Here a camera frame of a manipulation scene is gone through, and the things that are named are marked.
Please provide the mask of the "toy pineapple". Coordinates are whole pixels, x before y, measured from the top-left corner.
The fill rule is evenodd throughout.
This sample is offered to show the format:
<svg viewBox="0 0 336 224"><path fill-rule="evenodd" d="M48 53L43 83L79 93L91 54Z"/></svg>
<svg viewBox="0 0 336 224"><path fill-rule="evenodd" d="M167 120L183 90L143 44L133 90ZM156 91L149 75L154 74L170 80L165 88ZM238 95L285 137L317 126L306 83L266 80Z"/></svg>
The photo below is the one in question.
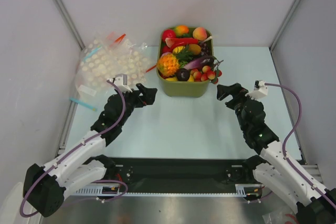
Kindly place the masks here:
<svg viewBox="0 0 336 224"><path fill-rule="evenodd" d="M161 56L156 63L156 68L162 77L172 77L176 72L192 61L193 53L189 50L189 46L179 46Z"/></svg>

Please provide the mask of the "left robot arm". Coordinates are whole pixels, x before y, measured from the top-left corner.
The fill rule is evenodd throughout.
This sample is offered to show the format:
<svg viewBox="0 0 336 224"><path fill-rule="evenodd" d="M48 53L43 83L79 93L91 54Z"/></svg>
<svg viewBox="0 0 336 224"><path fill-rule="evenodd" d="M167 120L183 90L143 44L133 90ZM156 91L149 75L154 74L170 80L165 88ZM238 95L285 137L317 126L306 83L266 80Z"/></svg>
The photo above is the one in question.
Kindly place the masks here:
<svg viewBox="0 0 336 224"><path fill-rule="evenodd" d="M43 165L33 164L26 172L22 203L28 202L43 217L53 215L69 196L91 183L128 188L118 180L113 159L103 151L122 133L135 109L154 103L157 89L140 83L135 89L111 80L107 83L115 93L107 98L92 125L77 125L81 133L68 136L62 154Z"/></svg>

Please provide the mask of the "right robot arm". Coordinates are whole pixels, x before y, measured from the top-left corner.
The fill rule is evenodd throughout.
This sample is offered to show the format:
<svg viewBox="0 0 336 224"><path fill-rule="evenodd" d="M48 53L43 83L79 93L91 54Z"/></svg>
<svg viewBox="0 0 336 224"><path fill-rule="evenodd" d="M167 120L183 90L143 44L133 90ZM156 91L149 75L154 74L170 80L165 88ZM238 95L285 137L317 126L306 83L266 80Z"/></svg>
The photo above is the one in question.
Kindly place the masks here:
<svg viewBox="0 0 336 224"><path fill-rule="evenodd" d="M275 193L296 215L299 223L335 223L335 189L309 174L286 150L283 141L265 123L266 113L259 101L271 83L255 81L253 91L241 84L218 85L217 99L232 99L226 107L235 111L246 144L256 155L245 161L243 179L260 182Z"/></svg>

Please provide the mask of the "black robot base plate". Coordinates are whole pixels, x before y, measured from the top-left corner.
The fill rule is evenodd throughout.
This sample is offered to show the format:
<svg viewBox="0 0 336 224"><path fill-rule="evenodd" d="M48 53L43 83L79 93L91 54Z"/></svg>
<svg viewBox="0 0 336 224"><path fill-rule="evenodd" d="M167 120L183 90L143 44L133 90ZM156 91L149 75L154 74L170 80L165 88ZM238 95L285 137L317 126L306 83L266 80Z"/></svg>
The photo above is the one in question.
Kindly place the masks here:
<svg viewBox="0 0 336 224"><path fill-rule="evenodd" d="M99 155L95 160L107 165L105 179L121 179L127 186L140 183L182 183L187 186L256 183L242 159L115 158Z"/></svg>

